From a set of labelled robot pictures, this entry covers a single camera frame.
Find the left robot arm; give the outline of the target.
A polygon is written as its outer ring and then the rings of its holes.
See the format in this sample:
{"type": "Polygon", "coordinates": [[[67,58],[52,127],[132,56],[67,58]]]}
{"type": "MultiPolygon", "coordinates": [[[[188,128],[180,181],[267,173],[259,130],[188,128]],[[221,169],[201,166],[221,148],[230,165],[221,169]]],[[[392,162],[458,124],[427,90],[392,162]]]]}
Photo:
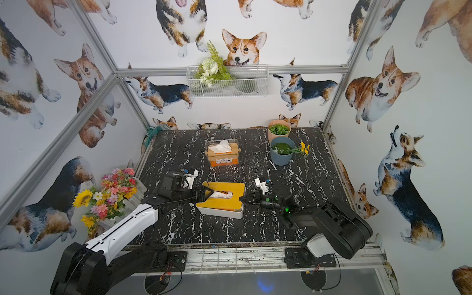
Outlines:
{"type": "Polygon", "coordinates": [[[173,205],[196,203],[196,169],[167,173],[160,186],[150,192],[126,217],[84,244],[73,243],[63,252],[54,276],[52,295],[105,295],[133,274],[157,268],[172,269],[167,247],[149,241],[124,255],[119,253],[140,233],[154,225],[173,205]]]}

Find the yellow wooden slotted lid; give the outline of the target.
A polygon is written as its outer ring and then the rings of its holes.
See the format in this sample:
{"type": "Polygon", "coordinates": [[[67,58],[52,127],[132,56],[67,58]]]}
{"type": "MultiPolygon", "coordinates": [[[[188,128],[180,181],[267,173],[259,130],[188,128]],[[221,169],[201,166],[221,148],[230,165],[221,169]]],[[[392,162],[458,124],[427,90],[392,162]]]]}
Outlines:
{"type": "Polygon", "coordinates": [[[243,183],[208,182],[202,183],[202,196],[197,208],[240,212],[243,204],[239,200],[245,195],[243,183]]]}

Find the white rectangular tissue box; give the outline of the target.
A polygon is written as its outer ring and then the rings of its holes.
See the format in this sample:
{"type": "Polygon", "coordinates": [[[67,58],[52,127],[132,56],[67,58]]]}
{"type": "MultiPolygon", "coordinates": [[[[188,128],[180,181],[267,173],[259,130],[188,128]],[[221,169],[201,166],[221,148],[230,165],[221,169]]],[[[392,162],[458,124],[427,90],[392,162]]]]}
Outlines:
{"type": "Polygon", "coordinates": [[[236,211],[221,210],[221,209],[215,209],[215,208],[205,208],[205,207],[200,207],[199,204],[197,204],[196,207],[200,211],[200,213],[203,214],[203,215],[217,216],[217,217],[224,217],[224,218],[232,218],[232,219],[240,220],[240,219],[243,218],[243,211],[244,211],[245,206],[242,205],[241,209],[236,210],[236,211]]]}

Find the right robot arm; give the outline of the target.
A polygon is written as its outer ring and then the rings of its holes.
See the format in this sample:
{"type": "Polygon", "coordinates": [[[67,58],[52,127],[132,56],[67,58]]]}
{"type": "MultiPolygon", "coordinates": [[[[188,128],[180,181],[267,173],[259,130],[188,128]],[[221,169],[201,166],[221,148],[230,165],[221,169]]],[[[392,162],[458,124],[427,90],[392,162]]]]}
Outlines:
{"type": "Polygon", "coordinates": [[[254,192],[239,200],[245,205],[274,210],[289,229],[305,229],[302,248],[315,258],[337,254],[352,259],[373,234],[371,226],[339,199],[306,208],[300,207],[292,195],[267,197],[254,192]]]}

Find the light wooden slotted lid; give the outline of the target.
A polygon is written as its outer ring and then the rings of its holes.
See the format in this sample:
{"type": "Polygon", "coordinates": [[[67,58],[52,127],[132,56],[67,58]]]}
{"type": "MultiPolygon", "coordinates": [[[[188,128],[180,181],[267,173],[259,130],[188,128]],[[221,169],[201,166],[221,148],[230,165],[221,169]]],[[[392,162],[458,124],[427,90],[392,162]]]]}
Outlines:
{"type": "Polygon", "coordinates": [[[229,157],[229,156],[236,156],[240,152],[240,148],[238,147],[237,143],[228,143],[228,144],[213,144],[207,147],[206,155],[208,157],[229,157]]]}

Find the orange tissue pack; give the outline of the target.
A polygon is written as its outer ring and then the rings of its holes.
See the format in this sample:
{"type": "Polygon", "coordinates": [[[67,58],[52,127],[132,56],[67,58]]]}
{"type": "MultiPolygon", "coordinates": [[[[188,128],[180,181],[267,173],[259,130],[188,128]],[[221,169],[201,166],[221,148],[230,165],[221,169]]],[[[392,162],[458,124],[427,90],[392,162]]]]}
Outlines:
{"type": "Polygon", "coordinates": [[[209,198],[213,199],[232,199],[233,193],[231,191],[213,191],[209,198]]]}
{"type": "Polygon", "coordinates": [[[232,147],[228,140],[222,140],[216,145],[210,145],[208,149],[215,154],[225,154],[232,151],[232,147]]]}

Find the clear plastic tissue box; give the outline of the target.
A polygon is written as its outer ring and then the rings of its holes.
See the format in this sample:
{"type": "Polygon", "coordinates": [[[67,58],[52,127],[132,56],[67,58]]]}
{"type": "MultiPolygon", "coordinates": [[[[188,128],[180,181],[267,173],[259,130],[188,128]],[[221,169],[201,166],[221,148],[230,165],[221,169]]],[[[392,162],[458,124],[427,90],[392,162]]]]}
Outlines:
{"type": "Polygon", "coordinates": [[[205,155],[212,167],[237,165],[240,151],[238,141],[234,138],[208,141],[205,144],[205,155]]]}

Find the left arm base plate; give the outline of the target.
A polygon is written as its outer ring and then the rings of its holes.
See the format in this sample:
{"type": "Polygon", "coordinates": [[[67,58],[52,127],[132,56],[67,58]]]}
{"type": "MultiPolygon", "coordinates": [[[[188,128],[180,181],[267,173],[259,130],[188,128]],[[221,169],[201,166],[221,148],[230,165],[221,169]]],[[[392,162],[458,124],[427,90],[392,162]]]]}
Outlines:
{"type": "Polygon", "coordinates": [[[148,272],[184,272],[188,260],[187,251],[167,252],[164,260],[156,261],[147,269],[148,272]]]}

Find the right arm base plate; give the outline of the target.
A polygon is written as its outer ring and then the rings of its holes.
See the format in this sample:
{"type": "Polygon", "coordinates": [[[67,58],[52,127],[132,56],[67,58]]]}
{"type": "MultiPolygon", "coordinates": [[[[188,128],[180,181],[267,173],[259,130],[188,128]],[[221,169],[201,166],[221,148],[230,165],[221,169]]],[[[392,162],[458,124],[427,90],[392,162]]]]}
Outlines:
{"type": "Polygon", "coordinates": [[[284,263],[289,269],[336,267],[337,262],[333,254],[316,258],[308,250],[302,248],[286,248],[284,263]]]}

